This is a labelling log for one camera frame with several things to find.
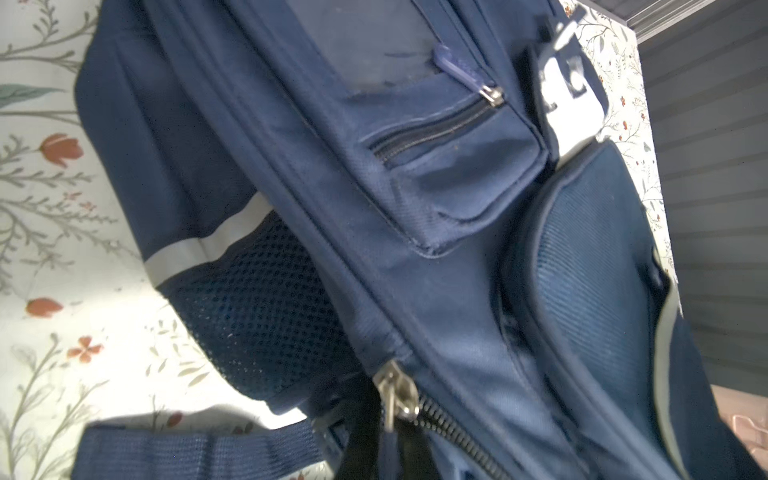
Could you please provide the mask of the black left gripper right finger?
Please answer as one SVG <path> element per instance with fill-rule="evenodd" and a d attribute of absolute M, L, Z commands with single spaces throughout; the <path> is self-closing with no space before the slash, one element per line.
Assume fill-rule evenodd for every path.
<path fill-rule="evenodd" d="M 440 480 L 429 441 L 423 429 L 413 423 L 397 420 L 399 479 Z"/>

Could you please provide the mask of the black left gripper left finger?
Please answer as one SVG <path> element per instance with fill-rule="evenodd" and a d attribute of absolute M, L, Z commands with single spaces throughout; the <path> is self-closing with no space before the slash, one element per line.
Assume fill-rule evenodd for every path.
<path fill-rule="evenodd" d="M 343 458 L 335 471 L 335 480 L 371 480 L 378 478 L 381 398 L 368 380 Z"/>

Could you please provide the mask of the navy blue student backpack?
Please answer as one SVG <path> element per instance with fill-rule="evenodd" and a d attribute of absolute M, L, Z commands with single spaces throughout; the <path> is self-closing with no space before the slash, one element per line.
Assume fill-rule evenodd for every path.
<path fill-rule="evenodd" d="M 82 436 L 77 479 L 762 479 L 722 421 L 557 1 L 105 1 L 76 82 L 145 270 L 296 424 Z"/>

